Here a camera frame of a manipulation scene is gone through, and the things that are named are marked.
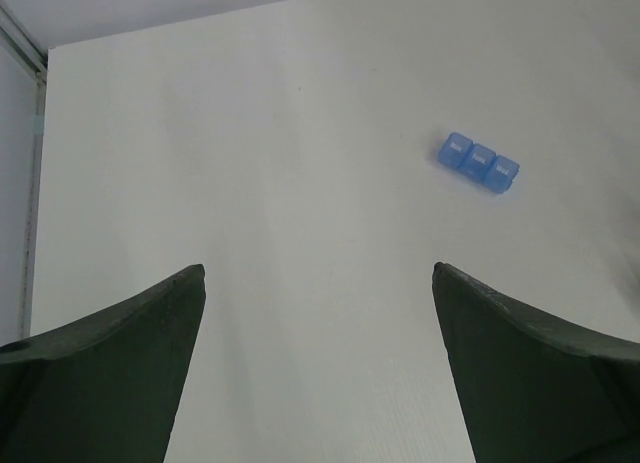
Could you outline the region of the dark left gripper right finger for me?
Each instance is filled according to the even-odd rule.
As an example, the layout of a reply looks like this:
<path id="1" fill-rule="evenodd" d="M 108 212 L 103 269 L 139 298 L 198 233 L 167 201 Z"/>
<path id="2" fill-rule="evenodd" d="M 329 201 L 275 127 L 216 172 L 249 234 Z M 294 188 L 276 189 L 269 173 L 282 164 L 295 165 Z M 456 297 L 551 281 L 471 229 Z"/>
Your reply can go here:
<path id="1" fill-rule="evenodd" d="M 637 343 L 510 298 L 442 262 L 432 292 L 476 461 L 638 461 Z"/>

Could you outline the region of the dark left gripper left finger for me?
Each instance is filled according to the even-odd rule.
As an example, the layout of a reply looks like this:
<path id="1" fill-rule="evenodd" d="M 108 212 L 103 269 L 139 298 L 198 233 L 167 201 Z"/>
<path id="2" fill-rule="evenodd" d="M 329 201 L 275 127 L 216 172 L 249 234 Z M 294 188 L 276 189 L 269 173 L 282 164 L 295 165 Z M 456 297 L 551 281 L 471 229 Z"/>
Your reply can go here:
<path id="1" fill-rule="evenodd" d="M 196 264 L 2 346 L 2 461 L 163 461 L 204 308 Z"/>

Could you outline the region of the blue weekly pill organizer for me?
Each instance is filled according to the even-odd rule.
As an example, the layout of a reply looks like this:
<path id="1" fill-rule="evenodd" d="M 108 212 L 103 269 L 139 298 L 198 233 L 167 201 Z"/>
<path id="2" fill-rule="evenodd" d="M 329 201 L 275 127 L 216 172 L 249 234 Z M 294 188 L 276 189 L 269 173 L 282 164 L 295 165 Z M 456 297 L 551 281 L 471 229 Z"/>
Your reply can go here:
<path id="1" fill-rule="evenodd" d="M 515 161 L 457 132 L 447 136 L 436 160 L 494 194 L 508 191 L 520 171 Z"/>

